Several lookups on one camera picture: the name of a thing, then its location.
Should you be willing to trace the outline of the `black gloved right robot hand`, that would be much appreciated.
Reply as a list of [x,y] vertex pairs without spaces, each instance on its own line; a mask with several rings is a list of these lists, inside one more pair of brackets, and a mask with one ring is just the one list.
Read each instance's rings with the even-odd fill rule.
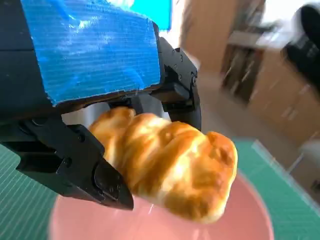
[[293,17],[293,37],[282,49],[286,60],[320,93],[320,4],[307,3]]

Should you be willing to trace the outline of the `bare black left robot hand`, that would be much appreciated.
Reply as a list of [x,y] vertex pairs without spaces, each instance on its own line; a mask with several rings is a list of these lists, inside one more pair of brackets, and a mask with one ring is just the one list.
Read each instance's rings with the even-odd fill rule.
[[100,102],[142,113],[139,95],[149,94],[200,129],[196,79],[156,23],[105,0],[0,3],[0,143],[20,157],[19,172],[60,195],[134,207],[102,144],[63,114]]

